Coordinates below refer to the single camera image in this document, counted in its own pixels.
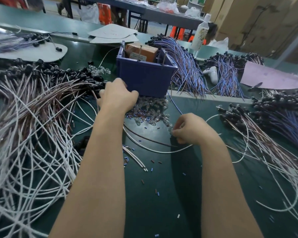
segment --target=forearm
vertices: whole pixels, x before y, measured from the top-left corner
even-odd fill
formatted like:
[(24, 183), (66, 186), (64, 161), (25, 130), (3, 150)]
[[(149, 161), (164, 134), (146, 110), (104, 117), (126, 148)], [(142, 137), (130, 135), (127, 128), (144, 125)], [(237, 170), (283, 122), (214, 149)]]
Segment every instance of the forearm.
[(220, 137), (201, 144), (203, 238), (262, 238)]
[(123, 113), (106, 108), (97, 115), (79, 172), (51, 238), (123, 237), (123, 121)]

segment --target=green workbench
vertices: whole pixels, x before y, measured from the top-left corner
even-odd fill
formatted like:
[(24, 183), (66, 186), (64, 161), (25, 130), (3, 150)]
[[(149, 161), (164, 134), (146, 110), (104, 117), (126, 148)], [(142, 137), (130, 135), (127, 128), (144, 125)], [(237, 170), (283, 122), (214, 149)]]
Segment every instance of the green workbench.
[[(99, 28), (99, 25), (92, 23), (18, 10), (1, 5), (0, 23), (45, 31), (77, 32), (83, 38), (88, 38), (87, 32)], [(141, 42), (149, 40), (150, 36), (142, 33), (138, 34)], [(87, 66), (87, 62), (90, 60), (93, 60), (94, 65), (98, 66), (106, 53), (112, 48), (63, 37), (53, 37), (53, 40), (68, 47), (68, 53), (61, 60), (60, 67), (62, 69), (83, 68)], [(181, 45), (184, 47), (190, 46), (189, 43), (185, 42), (181, 42)], [(203, 47), (199, 52), (199, 57), (208, 58), (216, 52), (221, 51), (213, 47)], [(116, 77), (116, 55), (117, 51), (113, 50), (102, 63), (103, 67), (112, 71), (111, 75), (104, 76), (107, 80), (113, 80)], [(293, 65), (289, 64), (288, 67), (287, 71), (292, 72)], [(227, 108), (229, 103), (233, 102), (231, 98), (217, 101), (174, 97), (173, 100), (183, 113), (192, 112), (204, 119), (217, 114), (217, 105)], [(92, 118), (94, 117), (93, 111), (88, 105), (83, 104), (82, 107), (88, 115)], [(171, 123), (175, 123), (180, 116), (180, 113), (171, 102), (169, 102), (166, 113), (170, 114)], [(77, 110), (77, 115), (87, 120), (79, 110)], [(167, 131), (167, 127), (162, 122), (157, 123), (156, 126), (151, 126), (148, 123), (142, 123), (140, 126), (137, 126), (134, 120), (129, 119), (126, 119), (125, 122), (129, 128), (142, 136), (179, 146), (172, 139)], [(221, 137), (228, 145), (234, 146), (239, 140), (235, 132), (224, 128), (218, 117), (211, 119), (209, 124), (218, 133), (222, 133)], [(78, 132), (85, 127), (84, 123), (75, 120), (73, 132)], [(76, 141), (84, 135), (88, 135), (88, 133), (76, 137)], [(175, 151), (182, 147), (168, 148), (143, 140), (133, 134), (131, 136), (136, 140), (142, 140), (141, 143), (144, 146), (158, 151)], [(277, 139), (277, 141), (297, 154), (293, 148), (286, 145), (286, 140)], [(142, 160), (149, 170), (149, 172), (144, 172), (132, 159), (130, 159), (125, 168), (126, 224), (124, 237), (150, 238), (154, 237), (155, 234), (159, 234), (159, 237), (172, 238), (200, 237), (202, 163), (199, 148), (192, 146), (178, 153), (157, 154), (138, 147), (125, 134), (123, 136), (123, 144), (134, 148), (135, 155)], [(233, 161), (236, 161), (240, 159), (240, 156), (231, 152), (231, 158)], [(272, 212), (255, 202), (255, 200), (258, 200), (276, 209), (284, 208), (282, 194), (265, 166), (256, 160), (244, 158), (242, 162), (235, 164), (234, 167), (247, 203), (264, 236), (266, 238), (296, 237), (295, 232), (298, 234), (298, 221), (291, 214)], [(289, 195), (290, 200), (293, 200), (295, 194), (291, 187), (284, 179), (280, 176), (278, 177), (280, 184), (288, 190), (286, 193)], [(159, 191), (159, 197), (155, 195), (155, 189)], [(41, 232), (49, 233), (62, 204), (63, 200), (58, 200), (40, 219), (33, 223), (32, 227)], [(274, 217), (274, 223), (269, 220), (270, 215)]]

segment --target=blue plastic bin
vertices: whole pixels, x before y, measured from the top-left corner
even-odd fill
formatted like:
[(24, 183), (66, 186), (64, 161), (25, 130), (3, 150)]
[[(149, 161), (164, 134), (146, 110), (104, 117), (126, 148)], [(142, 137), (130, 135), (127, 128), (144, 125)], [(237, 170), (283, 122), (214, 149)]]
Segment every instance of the blue plastic bin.
[(168, 54), (162, 65), (166, 54), (164, 49), (159, 51), (157, 63), (152, 63), (125, 58), (123, 46), (124, 42), (117, 55), (117, 76), (127, 84), (127, 89), (136, 90), (141, 96), (164, 98), (178, 66)]

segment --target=pink paper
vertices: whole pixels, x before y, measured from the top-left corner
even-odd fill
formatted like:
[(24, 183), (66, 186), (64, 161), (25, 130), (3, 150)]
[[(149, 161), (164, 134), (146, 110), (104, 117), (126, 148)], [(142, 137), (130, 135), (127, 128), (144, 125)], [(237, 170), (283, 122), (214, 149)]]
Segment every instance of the pink paper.
[(247, 61), (241, 83), (253, 87), (260, 82), (263, 82), (263, 84), (259, 88), (298, 88), (297, 75), (284, 73), (273, 68)]

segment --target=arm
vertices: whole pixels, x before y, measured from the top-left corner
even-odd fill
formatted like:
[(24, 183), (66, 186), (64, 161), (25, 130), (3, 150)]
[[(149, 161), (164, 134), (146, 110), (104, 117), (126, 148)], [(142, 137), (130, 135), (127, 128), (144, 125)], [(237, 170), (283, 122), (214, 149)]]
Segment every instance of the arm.
[(137, 101), (121, 79), (100, 92), (98, 113), (75, 182), (50, 238), (124, 236), (125, 179), (122, 132), (125, 113)]
[(173, 135), (202, 153), (203, 238), (263, 238), (244, 198), (229, 152), (219, 135), (194, 114), (180, 116)]

